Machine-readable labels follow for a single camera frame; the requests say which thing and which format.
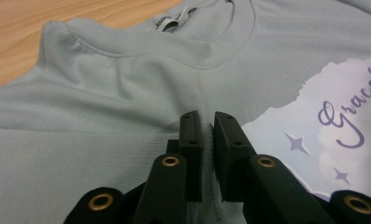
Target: clamp jaw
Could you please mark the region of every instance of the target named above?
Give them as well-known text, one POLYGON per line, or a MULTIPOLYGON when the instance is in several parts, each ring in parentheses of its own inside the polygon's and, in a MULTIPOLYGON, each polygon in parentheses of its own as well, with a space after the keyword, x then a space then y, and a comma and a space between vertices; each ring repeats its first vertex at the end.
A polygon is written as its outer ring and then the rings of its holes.
MULTIPOLYGON (((277 158, 259 155, 236 119, 216 112, 214 161, 222 200, 243 203, 247 223, 371 223, 371 198, 351 190, 330 202, 310 194, 277 158)), ((180 118, 178 140, 155 159, 146 183, 122 194, 85 194, 64 224, 185 224, 187 202, 202 202, 203 139, 196 111, 180 118)))

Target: purple star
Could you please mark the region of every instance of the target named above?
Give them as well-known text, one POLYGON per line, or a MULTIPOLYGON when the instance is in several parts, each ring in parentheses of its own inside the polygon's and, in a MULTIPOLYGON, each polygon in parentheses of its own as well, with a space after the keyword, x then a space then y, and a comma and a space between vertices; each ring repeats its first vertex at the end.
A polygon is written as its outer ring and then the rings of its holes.
POLYGON ((287 135, 288 140, 290 140, 291 142, 291 151, 300 150, 303 153, 309 155, 306 147, 304 146, 304 137, 294 138, 288 133, 285 133, 285 135, 287 135))
POLYGON ((348 173, 342 173, 342 172, 338 171, 335 167, 334 167, 334 169, 336 171, 336 178, 335 179, 343 180, 346 183, 348 183, 348 185, 350 185, 350 182, 348 181, 348 173))

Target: t-shirt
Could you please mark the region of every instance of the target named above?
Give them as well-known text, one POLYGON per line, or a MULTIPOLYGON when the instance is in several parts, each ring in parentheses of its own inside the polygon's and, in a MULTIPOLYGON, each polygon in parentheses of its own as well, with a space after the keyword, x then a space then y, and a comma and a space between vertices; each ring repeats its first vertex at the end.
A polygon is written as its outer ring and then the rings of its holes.
POLYGON ((319 197, 371 196, 371 0, 185 0, 122 30, 47 23, 34 68, 0 88, 0 223, 62 223, 91 189, 138 186, 194 110, 204 198, 189 223, 245 223, 221 202, 215 111, 319 197))

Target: neckline seam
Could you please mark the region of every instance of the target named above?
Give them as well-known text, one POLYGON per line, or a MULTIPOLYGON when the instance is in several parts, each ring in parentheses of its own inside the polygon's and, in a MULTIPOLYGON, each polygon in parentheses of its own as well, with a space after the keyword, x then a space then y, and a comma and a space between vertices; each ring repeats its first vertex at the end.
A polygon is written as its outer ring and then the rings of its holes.
POLYGON ((152 52, 142 52, 142 53, 137 53, 137 54, 126 54, 126 53, 111 53, 107 52, 105 50, 99 49, 95 47, 94 45, 90 44, 88 41, 83 39, 81 36, 79 36, 76 32, 72 31, 69 27, 69 25, 59 22, 59 21, 52 21, 51 23, 56 23, 61 27, 72 39, 76 41, 76 43, 79 43, 82 47, 84 47, 87 50, 90 50, 94 53, 97 53, 101 56, 108 57, 110 59, 124 59, 124 58, 138 58, 138 57, 149 57, 149 56, 161 56, 165 57, 168 59, 172 59, 178 63, 182 63, 188 67, 191 67, 192 69, 199 70, 199 71, 204 71, 204 70, 210 70, 210 69, 215 69, 217 67, 221 67, 226 63, 229 63, 232 61, 236 56, 241 54, 241 52, 244 51, 246 46, 249 44, 249 42, 252 40, 252 37, 254 36, 254 30, 256 26, 256 13, 255 13, 255 8, 254 5, 252 4, 252 1, 250 0, 250 9, 253 13, 253 23, 250 29, 250 34, 245 38, 245 41, 242 45, 240 45, 235 51, 233 51, 230 56, 226 57, 224 60, 221 60, 217 63, 214 63, 210 66, 196 66, 191 63, 185 63, 178 57, 175 57, 173 55, 165 54, 165 53, 152 53, 152 52))

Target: wooden surface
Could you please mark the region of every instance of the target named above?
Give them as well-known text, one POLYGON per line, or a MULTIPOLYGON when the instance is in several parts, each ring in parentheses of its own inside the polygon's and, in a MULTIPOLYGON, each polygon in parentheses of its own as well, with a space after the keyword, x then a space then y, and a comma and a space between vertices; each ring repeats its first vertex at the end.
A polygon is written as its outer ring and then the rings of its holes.
POLYGON ((47 21, 91 18, 124 28, 145 21, 181 0, 0 0, 0 86, 36 63, 39 38, 47 21))

